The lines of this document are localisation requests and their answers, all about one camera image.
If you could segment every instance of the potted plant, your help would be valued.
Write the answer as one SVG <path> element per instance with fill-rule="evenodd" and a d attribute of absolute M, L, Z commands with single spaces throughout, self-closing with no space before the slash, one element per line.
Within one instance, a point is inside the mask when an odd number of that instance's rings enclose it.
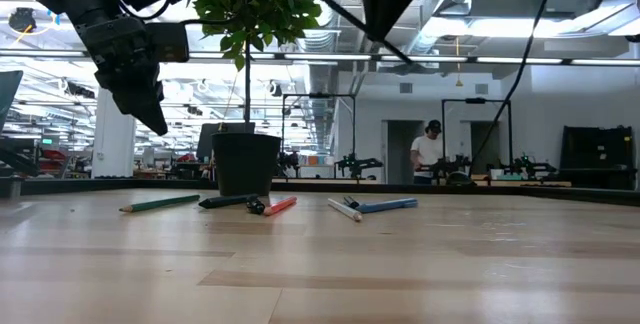
<path fill-rule="evenodd" d="M 322 13 L 314 0 L 188 0 L 204 20 L 236 18 L 223 25 L 204 25 L 204 37 L 224 35 L 220 50 L 235 61 L 238 71 L 246 65 L 246 44 L 263 51 L 274 40 L 278 45 L 304 38 L 305 29 L 318 27 Z"/>
<path fill-rule="evenodd" d="M 188 0 L 198 17 L 224 24 L 203 25 L 204 37 L 222 35 L 220 50 L 224 59 L 246 71 L 245 133 L 212 136 L 216 179 L 220 193 L 226 195 L 268 195 L 275 172 L 280 138 L 257 135 L 250 127 L 251 47 L 259 51 L 274 40 L 278 45 L 304 38 L 305 29 L 318 26 L 322 10 L 314 0 Z"/>

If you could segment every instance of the doorway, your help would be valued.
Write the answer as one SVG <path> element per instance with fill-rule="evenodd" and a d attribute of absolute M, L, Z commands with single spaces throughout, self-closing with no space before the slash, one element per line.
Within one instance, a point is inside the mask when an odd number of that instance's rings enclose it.
<path fill-rule="evenodd" d="M 413 184 L 411 144 L 424 135 L 424 122 L 418 120 L 389 120 L 387 122 L 386 182 Z"/>
<path fill-rule="evenodd" d="M 491 122 L 471 122 L 471 152 L 475 155 L 482 141 L 487 136 L 491 128 Z M 473 167 L 473 173 L 471 174 L 486 174 L 487 166 L 493 165 L 494 168 L 500 168 L 500 123 L 496 124 L 496 127 L 491 132 L 491 136 L 487 141 L 487 145 L 482 150 L 482 153 L 475 158 L 476 165 Z"/>

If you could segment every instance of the monitor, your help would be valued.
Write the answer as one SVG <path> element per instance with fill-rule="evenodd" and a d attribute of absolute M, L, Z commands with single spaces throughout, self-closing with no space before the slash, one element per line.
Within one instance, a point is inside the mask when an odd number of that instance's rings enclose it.
<path fill-rule="evenodd" d="M 219 131 L 221 123 L 215 124 L 202 124 L 202 130 L 200 131 L 200 140 L 198 141 L 198 150 L 196 156 L 198 160 L 203 161 L 204 158 L 211 158 L 211 150 L 213 149 L 213 140 L 211 136 L 220 132 L 224 133 L 245 133 L 244 123 L 222 123 L 224 124 L 223 130 Z M 256 123 L 249 123 L 249 133 L 253 133 L 256 130 Z"/>

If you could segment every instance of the white t-shirt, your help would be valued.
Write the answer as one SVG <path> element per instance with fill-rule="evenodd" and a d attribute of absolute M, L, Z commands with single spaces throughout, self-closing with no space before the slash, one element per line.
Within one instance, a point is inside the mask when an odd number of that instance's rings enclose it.
<path fill-rule="evenodd" d="M 438 139 L 429 139 L 426 136 L 416 138 L 411 144 L 411 151 L 417 151 L 419 156 L 418 160 L 422 165 L 433 165 L 438 162 L 438 159 L 444 157 L 442 153 L 442 137 Z M 432 177 L 430 172 L 414 172 L 415 176 L 423 176 L 427 178 Z"/>

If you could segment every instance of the green pencil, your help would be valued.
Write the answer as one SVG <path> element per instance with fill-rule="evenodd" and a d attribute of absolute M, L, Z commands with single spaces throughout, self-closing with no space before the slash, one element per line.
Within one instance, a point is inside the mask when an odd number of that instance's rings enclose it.
<path fill-rule="evenodd" d="M 188 202 L 198 201 L 198 200 L 200 200 L 200 195 L 189 195 L 185 197 L 162 199 L 162 200 L 156 200 L 148 203 L 129 205 L 124 208 L 120 208 L 120 211 L 125 213 L 135 213 L 143 210 L 156 209 L 156 208 L 160 208 L 167 205 L 188 203 Z"/>

